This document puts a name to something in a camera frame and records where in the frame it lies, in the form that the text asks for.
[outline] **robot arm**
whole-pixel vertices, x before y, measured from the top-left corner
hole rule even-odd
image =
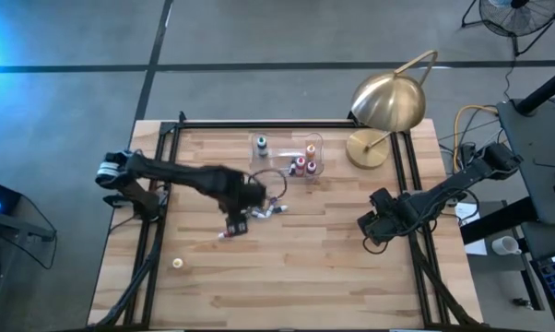
[[[118,190],[132,201],[144,220],[159,217],[159,196],[144,190],[136,179],[190,186],[200,194],[218,200],[220,210],[228,214],[226,234],[235,236],[247,232],[246,216],[242,211],[261,207],[266,199],[266,188],[257,182],[246,184],[244,175],[224,166],[190,167],[149,159],[136,152],[120,151],[105,155],[95,182],[103,188]]]
[[[358,219],[363,234],[376,245],[395,236],[404,236],[425,222],[439,217],[445,202],[462,195],[465,189],[484,179],[503,180],[517,172],[521,157],[504,144],[492,143],[482,148],[461,172],[447,178],[428,192],[403,193],[392,198],[388,190],[379,189],[370,196],[376,213]]]

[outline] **lamp arm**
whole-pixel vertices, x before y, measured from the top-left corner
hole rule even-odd
[[[367,151],[367,150],[369,150],[370,148],[373,148],[376,144],[382,142],[385,138],[389,137],[390,134],[392,134],[392,132],[388,132],[388,133],[382,135],[382,137],[380,137],[380,138],[374,140],[373,142],[368,143],[368,145],[366,145],[366,149],[365,149],[365,150]]]
[[[407,62],[406,64],[404,64],[403,66],[401,66],[400,68],[395,70],[394,71],[395,75],[398,75],[398,74],[404,72],[405,70],[409,69],[414,64],[416,64],[417,62],[423,60],[424,58],[426,58],[430,55],[432,55],[433,57],[432,57],[431,61],[429,61],[429,64],[427,65],[427,70],[425,70],[425,74],[423,74],[423,77],[419,81],[419,85],[423,85],[423,82],[425,81],[425,78],[427,78],[427,75],[431,71],[431,68],[433,67],[433,65],[435,65],[435,62],[437,61],[437,51],[430,50],[430,51],[427,51],[427,52],[419,55],[418,57],[414,58],[413,60]]]

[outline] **brass desk lamp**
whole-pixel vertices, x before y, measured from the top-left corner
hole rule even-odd
[[[419,82],[402,74],[429,55],[432,59]],[[351,112],[361,124],[374,129],[361,129],[349,137],[347,155],[351,163],[366,170],[380,166],[388,157],[386,138],[390,133],[409,130],[423,120],[425,93],[421,85],[435,60],[437,51],[427,51],[394,72],[368,77],[358,86]]]

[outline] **wooden table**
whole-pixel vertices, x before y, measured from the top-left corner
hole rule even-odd
[[[131,148],[141,148],[152,158],[159,124],[138,122]],[[353,129],[183,129],[176,161],[250,171],[250,137],[255,131],[283,136],[320,133],[325,141],[325,172],[315,184],[289,183],[283,198],[289,206],[287,213],[263,221],[252,219],[248,234],[223,242],[217,239],[225,228],[217,202],[175,185],[150,327],[422,327],[407,238],[395,238],[384,254],[370,255],[361,246],[363,235],[356,224],[372,208],[368,196],[373,191],[386,187],[391,195],[398,195],[392,153],[381,167],[365,171],[351,165],[345,155]],[[424,120],[412,136],[421,181],[429,189],[445,178],[432,120]],[[412,187],[406,152],[401,149],[408,187]],[[279,190],[275,185],[281,184],[272,182],[268,187]],[[131,208],[116,211],[112,225],[131,214]],[[138,233],[139,222],[132,221],[110,235],[90,323],[105,316],[127,287]],[[440,218],[433,238],[444,283],[468,313],[481,321],[455,220]],[[171,266],[176,257],[183,259],[183,268]],[[431,284],[428,293],[437,317]],[[136,320],[143,295],[138,296]]]

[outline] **electric fan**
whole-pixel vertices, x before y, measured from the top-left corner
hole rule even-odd
[[[515,56],[527,52],[555,22],[555,0],[478,0],[481,20],[466,23],[466,15],[476,2],[472,1],[462,17],[462,28],[482,23],[492,32],[511,38]],[[542,31],[520,52],[517,37],[539,30]]]

